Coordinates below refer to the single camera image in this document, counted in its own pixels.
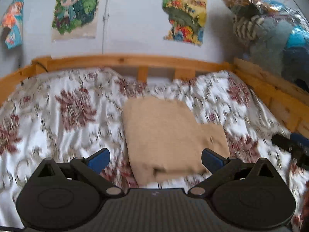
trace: wooden slat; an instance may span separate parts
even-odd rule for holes
[[[251,86],[257,96],[260,93],[267,93],[269,97],[283,104],[286,108],[288,108],[293,115],[297,117],[301,117],[305,121],[309,121],[309,106],[305,105],[303,102],[298,99],[290,96],[287,93],[282,92],[276,87],[257,79],[247,73],[244,73],[239,70],[235,70],[235,74],[239,76],[246,84]]]
[[[256,93],[256,95],[258,95],[259,99],[261,99],[263,103],[269,108],[271,104],[271,99],[272,99],[271,95],[259,89],[254,90],[254,92]]]
[[[175,69],[174,79],[189,80],[195,77],[195,70],[192,69]]]
[[[279,121],[280,124],[286,126],[286,123],[288,122],[291,115],[289,109],[284,107],[284,105],[280,102],[272,99],[269,110],[272,112],[272,114],[275,116],[275,118]]]
[[[297,132],[304,137],[309,138],[309,122],[302,121],[297,128]]]
[[[286,128],[291,132],[294,132],[298,128],[301,121],[302,119],[300,117],[296,117],[293,114],[290,114],[290,118],[286,123]]]
[[[26,66],[18,71],[7,75],[0,79],[0,106],[8,98],[8,96],[15,91],[16,85],[27,77],[35,75],[34,66]]]
[[[252,75],[261,81],[265,81],[268,84],[280,89],[282,92],[285,92],[294,98],[297,98],[306,105],[309,105],[309,93],[299,88],[297,85],[286,81],[279,76],[273,75],[270,72],[264,71],[260,66],[248,61],[235,58],[234,65],[238,70]]]
[[[138,54],[75,56],[50,59],[50,61],[47,62],[47,69],[49,71],[102,66],[181,68],[206,72],[217,72],[220,70],[232,71],[232,65],[229,63],[216,64],[186,58]]]
[[[49,64],[52,61],[52,57],[51,56],[42,56],[42,57],[38,57],[32,60],[32,65],[36,66],[36,70],[37,70],[37,74],[40,73],[44,73],[46,72],[44,68],[42,68],[40,65],[44,66],[47,71],[49,71],[50,67]]]
[[[138,69],[137,80],[146,83],[148,76],[148,67],[141,66]]]

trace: cartoon poster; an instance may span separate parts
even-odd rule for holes
[[[99,0],[56,0],[52,40],[95,37]]]
[[[24,0],[14,0],[8,7],[1,20],[1,27],[11,29],[10,33],[5,39],[5,43],[9,49],[12,49],[23,43],[23,10]]]
[[[163,10],[172,25],[166,40],[202,45],[207,0],[163,0]]]

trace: bed sheet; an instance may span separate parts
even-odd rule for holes
[[[109,68],[26,79],[0,108],[0,225],[23,227],[15,201],[45,157],[68,162],[106,147],[111,161],[101,175],[124,190],[138,187],[127,156],[121,109],[129,97],[147,95],[183,101],[197,122],[223,125],[232,156],[244,162],[268,158],[297,201],[292,225],[298,231],[309,172],[271,144],[274,133],[288,135],[288,130],[236,75],[221,71],[186,82],[148,86],[126,80]],[[208,176],[191,175],[139,187],[183,187],[187,191]]]

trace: folded blanket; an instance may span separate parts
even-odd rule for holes
[[[230,156],[223,127],[198,124],[184,102],[129,99],[123,108],[129,161],[137,183],[202,173],[204,148]]]

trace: plastic bag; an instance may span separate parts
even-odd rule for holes
[[[277,0],[223,0],[249,60],[309,92],[309,25]]]

